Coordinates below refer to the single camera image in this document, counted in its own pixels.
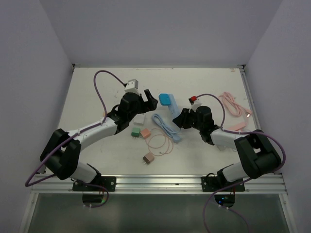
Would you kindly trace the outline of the pink charger plug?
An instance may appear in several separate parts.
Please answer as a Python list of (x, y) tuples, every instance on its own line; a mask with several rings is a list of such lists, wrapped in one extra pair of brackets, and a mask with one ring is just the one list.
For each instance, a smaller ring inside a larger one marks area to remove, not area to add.
[(151, 132), (148, 129), (143, 129), (140, 131), (141, 136), (146, 139), (151, 136)]

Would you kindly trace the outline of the pink power strip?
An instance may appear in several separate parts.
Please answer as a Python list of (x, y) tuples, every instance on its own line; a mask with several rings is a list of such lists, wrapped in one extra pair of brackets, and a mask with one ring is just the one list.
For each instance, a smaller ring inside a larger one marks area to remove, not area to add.
[(245, 122), (241, 122), (237, 125), (234, 125), (230, 128), (228, 128), (229, 131), (240, 131), (242, 129), (244, 129), (247, 126), (247, 124)]

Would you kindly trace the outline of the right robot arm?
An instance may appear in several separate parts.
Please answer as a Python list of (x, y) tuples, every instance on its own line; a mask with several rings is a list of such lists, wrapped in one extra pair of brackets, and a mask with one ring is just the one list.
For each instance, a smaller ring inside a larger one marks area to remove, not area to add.
[(237, 151), (240, 161), (217, 172), (216, 184), (221, 190), (228, 190), (243, 178), (256, 179), (281, 165), (279, 154), (262, 131), (228, 133), (214, 123), (207, 106), (200, 106), (195, 111), (184, 108), (173, 123), (182, 129), (198, 130), (202, 140), (210, 145)]

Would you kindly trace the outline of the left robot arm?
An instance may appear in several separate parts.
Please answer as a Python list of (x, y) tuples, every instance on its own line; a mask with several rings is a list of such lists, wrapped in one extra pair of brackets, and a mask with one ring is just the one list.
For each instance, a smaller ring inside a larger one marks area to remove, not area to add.
[(114, 136), (129, 126), (139, 114), (154, 111), (158, 101), (148, 89), (144, 90), (147, 101), (141, 95), (125, 93), (120, 104), (97, 122), (82, 129), (66, 132), (54, 131), (44, 148), (40, 161), (60, 180), (72, 178), (84, 182), (89, 190), (97, 190), (101, 185), (99, 171), (91, 165), (79, 161), (80, 152), (95, 142)]

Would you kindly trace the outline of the blue square charger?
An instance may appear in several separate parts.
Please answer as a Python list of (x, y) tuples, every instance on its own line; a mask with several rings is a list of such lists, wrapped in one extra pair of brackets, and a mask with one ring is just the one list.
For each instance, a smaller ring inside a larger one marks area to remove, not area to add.
[(162, 106), (169, 106), (169, 105), (171, 105), (171, 99), (170, 99), (169, 94), (161, 93), (161, 94), (159, 94), (158, 97), (159, 97), (160, 104)]

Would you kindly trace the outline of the green plug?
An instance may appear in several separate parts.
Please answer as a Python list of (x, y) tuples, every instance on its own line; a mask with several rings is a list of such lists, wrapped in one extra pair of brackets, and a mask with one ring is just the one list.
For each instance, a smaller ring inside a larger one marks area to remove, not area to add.
[(140, 128), (134, 127), (131, 131), (131, 136), (134, 138), (140, 137)]

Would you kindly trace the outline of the white charger plug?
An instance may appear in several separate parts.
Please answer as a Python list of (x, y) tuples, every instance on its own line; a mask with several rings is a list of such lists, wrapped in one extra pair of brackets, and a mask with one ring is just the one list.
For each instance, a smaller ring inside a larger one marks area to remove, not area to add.
[(133, 123), (135, 125), (143, 126), (145, 123), (146, 115), (145, 114), (139, 114), (136, 115), (133, 119)]

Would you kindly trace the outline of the light blue power strip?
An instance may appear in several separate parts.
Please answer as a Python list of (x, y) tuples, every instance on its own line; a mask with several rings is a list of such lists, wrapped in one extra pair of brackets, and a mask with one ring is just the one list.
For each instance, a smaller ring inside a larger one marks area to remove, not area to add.
[[(168, 108), (168, 111), (170, 112), (169, 119), (172, 123), (173, 119), (180, 115), (181, 111), (179, 110), (177, 106), (174, 95), (169, 94), (169, 96), (171, 99), (171, 105), (166, 106), (166, 107)], [(153, 123), (159, 126), (165, 132), (165, 134), (173, 140), (174, 143), (179, 143), (181, 141), (181, 137), (179, 136), (180, 130), (176, 130), (170, 124), (166, 123), (160, 114), (153, 114), (151, 116), (151, 119)]]

